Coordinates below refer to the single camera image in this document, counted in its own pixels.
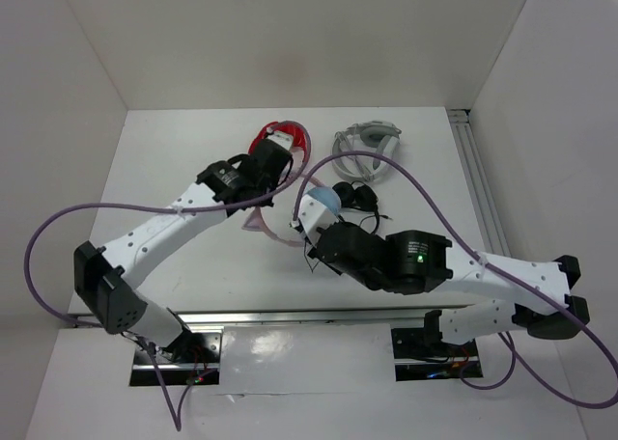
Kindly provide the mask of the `pink blue cat-ear headphones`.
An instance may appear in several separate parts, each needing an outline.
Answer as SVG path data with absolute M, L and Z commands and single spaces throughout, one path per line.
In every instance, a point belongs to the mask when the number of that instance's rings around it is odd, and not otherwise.
M 283 238 L 274 232 L 259 207 L 250 212 L 241 228 L 251 233 L 265 234 L 269 239 L 289 247 L 304 247 L 306 242 L 315 246 L 322 232 L 340 221 L 341 208 L 341 200 L 332 188 L 316 186 L 300 199 L 298 218 L 291 225 L 297 239 Z

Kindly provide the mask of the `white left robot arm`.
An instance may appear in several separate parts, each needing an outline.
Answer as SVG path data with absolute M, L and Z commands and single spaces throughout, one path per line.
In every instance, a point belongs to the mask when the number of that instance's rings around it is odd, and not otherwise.
M 73 254 L 77 295 L 109 334 L 124 332 L 155 344 L 178 362 L 203 346 L 180 317 L 139 292 L 168 257 L 248 202 L 277 188 L 290 169 L 291 136 L 276 131 L 248 153 L 209 165 L 168 207 L 128 234 L 97 247 L 86 241 Z

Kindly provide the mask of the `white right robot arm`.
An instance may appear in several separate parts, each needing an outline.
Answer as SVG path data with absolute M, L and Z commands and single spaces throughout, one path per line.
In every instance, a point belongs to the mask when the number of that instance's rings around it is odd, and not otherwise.
M 349 222 L 317 228 L 309 256 L 366 289 L 400 295 L 460 292 L 484 302 L 424 316 L 421 343 L 433 355 L 478 337 L 523 329 L 541 340 L 568 340 L 580 329 L 566 318 L 590 320 L 587 302 L 571 293 L 580 277 L 578 260 L 520 261 L 469 255 L 451 239 L 416 230 L 380 237 Z

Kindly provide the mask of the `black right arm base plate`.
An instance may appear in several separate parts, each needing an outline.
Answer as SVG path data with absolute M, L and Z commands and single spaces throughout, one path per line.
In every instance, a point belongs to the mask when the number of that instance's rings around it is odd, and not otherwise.
M 392 328 L 395 377 L 398 382 L 445 380 L 464 375 L 482 378 L 476 342 L 426 345 L 420 328 Z

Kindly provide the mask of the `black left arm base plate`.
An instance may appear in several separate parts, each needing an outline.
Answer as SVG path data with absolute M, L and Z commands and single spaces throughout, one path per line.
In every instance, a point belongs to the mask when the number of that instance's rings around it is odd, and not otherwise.
M 189 349 L 184 356 L 178 357 L 173 357 L 159 347 L 155 350 L 154 358 L 167 386 L 180 387 L 189 381 L 197 386 L 219 384 L 223 327 L 198 326 L 194 333 L 202 339 L 203 347 L 199 350 Z M 155 367 L 147 351 L 139 344 L 135 346 L 128 385 L 130 387 L 159 385 Z

